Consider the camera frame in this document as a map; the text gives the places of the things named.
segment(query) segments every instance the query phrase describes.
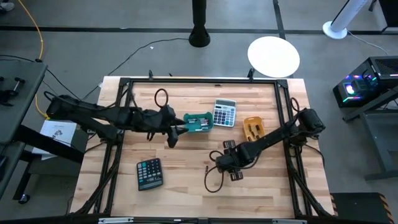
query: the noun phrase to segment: white calculator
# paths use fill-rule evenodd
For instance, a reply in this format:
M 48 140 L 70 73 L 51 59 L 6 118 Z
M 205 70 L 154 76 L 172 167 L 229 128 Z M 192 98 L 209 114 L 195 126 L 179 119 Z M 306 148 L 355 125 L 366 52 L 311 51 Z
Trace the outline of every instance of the white calculator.
M 216 99 L 214 104 L 214 125 L 233 127 L 236 116 L 236 101 Z

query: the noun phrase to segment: white round lamp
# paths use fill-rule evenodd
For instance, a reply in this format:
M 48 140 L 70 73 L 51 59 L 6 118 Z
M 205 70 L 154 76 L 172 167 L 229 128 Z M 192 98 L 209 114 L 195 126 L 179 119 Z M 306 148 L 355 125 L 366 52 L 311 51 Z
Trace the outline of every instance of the white round lamp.
M 288 41 L 279 37 L 260 37 L 248 49 L 250 64 L 256 71 L 272 78 L 293 74 L 300 65 L 300 55 Z

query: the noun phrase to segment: black calculator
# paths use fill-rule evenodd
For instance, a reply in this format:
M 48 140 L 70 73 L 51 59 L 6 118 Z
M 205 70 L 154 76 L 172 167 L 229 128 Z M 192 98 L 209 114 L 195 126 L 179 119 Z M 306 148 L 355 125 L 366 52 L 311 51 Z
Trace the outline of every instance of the black calculator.
M 163 185 L 160 159 L 150 159 L 137 163 L 138 190 L 149 190 Z

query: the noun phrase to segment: yellow cable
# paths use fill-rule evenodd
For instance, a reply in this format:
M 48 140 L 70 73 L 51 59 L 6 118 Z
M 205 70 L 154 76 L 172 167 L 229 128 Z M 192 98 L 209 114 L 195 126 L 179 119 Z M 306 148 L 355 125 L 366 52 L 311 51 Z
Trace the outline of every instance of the yellow cable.
M 21 0 L 18 0 L 18 1 L 19 1 L 19 4 L 21 4 L 21 6 L 24 8 L 26 14 L 27 14 L 27 15 L 30 17 L 30 19 L 32 20 L 33 24 L 36 26 L 37 32 L 39 33 L 40 43 L 41 43 L 39 59 L 42 59 L 42 56 L 43 56 L 43 49 L 44 49 L 44 41 L 43 41 L 42 33 L 40 32 L 40 29 L 39 29 L 39 27 L 37 26 L 35 19 L 33 19 L 32 15 L 30 14 L 29 10 L 27 10 L 27 8 L 25 7 L 24 3 L 22 3 Z M 43 115 L 43 117 L 44 117 L 45 119 L 49 119 L 49 117 L 48 117 L 45 113 L 43 113 L 43 112 L 40 110 L 40 108 L 39 108 L 39 106 L 38 106 L 38 104 L 37 104 L 37 94 L 35 95 L 35 105 L 36 105 L 37 111 L 38 111 L 41 115 Z

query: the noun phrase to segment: computer tower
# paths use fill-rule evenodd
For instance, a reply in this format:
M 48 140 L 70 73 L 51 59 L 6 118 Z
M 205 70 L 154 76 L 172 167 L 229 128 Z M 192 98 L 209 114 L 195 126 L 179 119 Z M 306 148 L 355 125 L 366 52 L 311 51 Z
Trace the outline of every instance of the computer tower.
M 369 57 L 333 88 L 340 108 L 360 107 L 398 85 L 398 56 Z

